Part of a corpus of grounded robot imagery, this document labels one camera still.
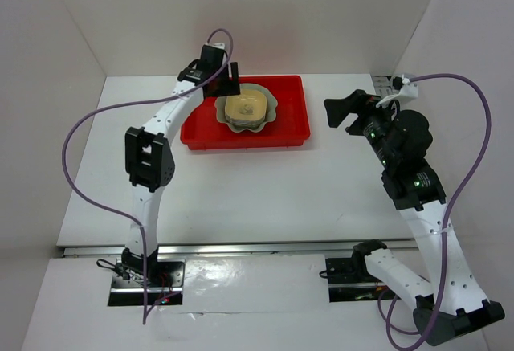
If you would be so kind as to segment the yellow square plate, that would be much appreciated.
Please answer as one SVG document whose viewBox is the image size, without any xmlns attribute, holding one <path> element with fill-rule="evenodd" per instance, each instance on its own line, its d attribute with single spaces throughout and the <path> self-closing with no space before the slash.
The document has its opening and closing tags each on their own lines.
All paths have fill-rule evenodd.
<svg viewBox="0 0 514 351">
<path fill-rule="evenodd" d="M 232 124 L 259 124 L 267 112 L 267 97 L 258 90 L 243 89 L 226 99 L 224 113 Z"/>
</svg>

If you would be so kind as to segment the large green scalloped bowl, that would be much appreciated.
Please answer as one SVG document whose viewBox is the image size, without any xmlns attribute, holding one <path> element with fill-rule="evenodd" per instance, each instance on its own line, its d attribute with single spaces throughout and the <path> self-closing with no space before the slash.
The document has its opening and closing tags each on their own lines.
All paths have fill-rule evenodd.
<svg viewBox="0 0 514 351">
<path fill-rule="evenodd" d="M 243 131 L 250 131 L 253 133 L 261 132 L 264 127 L 276 120 L 276 109 L 278 107 L 278 100 L 272 95 L 269 89 L 258 84 L 240 84 L 240 92 L 243 89 L 253 89 L 262 92 L 267 97 L 267 112 L 263 121 L 259 124 L 232 124 L 229 122 L 224 113 L 224 106 L 226 104 L 226 97 L 219 97 L 214 106 L 216 109 L 216 120 L 220 124 L 226 125 L 230 131 L 234 133 L 241 133 Z"/>
</svg>

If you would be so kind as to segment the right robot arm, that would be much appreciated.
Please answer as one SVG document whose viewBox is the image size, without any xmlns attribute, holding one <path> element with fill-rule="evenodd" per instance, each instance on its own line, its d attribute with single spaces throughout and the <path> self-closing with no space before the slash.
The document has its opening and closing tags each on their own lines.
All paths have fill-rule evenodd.
<svg viewBox="0 0 514 351">
<path fill-rule="evenodd" d="M 327 99 L 324 108 L 331 128 L 356 115 L 345 131 L 363 136 L 377 155 L 382 185 L 410 228 L 429 277 L 411 271 L 378 239 L 354 246 L 347 264 L 327 274 L 384 283 L 411 309 L 418 334 L 431 346 L 503 320 L 501 303 L 476 282 L 447 216 L 443 186 L 425 158 L 433 137 L 424 115 L 402 110 L 397 100 L 383 106 L 363 90 Z"/>
</svg>

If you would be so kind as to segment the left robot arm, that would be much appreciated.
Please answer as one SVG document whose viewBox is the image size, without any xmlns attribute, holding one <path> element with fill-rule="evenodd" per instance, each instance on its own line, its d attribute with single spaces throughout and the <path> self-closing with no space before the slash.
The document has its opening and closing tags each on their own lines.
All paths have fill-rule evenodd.
<svg viewBox="0 0 514 351">
<path fill-rule="evenodd" d="M 205 44 L 199 59 L 177 78 L 173 100 L 165 104 L 140 128 L 131 127 L 124 136 L 125 171 L 133 186 L 132 216 L 122 263 L 141 286 L 155 282 L 161 267 L 157 262 L 157 220 L 165 187 L 176 165 L 170 145 L 180 128 L 205 98 L 239 93 L 237 63 L 225 66 L 224 43 Z"/>
</svg>

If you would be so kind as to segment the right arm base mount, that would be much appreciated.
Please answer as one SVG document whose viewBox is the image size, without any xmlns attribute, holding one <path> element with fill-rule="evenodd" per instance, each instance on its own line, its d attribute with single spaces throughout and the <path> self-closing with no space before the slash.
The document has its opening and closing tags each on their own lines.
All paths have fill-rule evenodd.
<svg viewBox="0 0 514 351">
<path fill-rule="evenodd" d="M 328 296 L 331 303 L 392 300 L 394 294 L 379 279 L 369 275 L 359 275 L 353 268 L 350 258 L 327 258 L 325 270 L 319 272 L 321 279 L 328 283 Z"/>
</svg>

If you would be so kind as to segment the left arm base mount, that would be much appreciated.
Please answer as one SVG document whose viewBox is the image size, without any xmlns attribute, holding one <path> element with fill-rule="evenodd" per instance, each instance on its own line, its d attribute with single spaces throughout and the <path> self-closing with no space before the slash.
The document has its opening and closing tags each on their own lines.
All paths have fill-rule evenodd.
<svg viewBox="0 0 514 351">
<path fill-rule="evenodd" d="M 122 265 L 119 259 L 113 263 L 98 259 L 96 266 L 112 273 L 109 290 L 109 307 L 142 306 L 143 276 L 132 268 Z M 186 262 L 183 259 L 158 262 L 156 271 L 149 277 L 148 306 L 182 305 Z"/>
</svg>

